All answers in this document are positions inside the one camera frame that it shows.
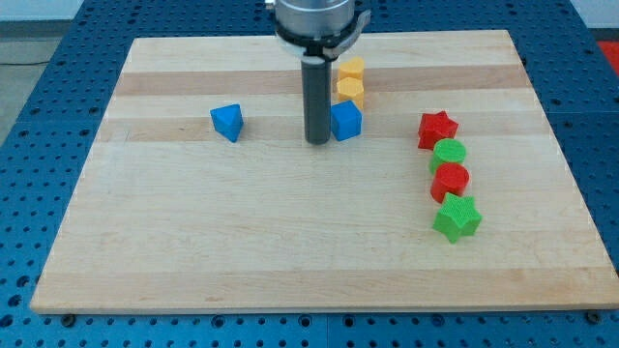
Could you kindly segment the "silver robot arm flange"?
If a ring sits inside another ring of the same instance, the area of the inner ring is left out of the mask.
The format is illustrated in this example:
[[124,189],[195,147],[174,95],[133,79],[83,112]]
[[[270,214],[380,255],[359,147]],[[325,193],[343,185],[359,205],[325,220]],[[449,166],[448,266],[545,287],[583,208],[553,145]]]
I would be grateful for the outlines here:
[[360,38],[371,11],[353,0],[265,0],[281,47],[307,64],[336,61]]

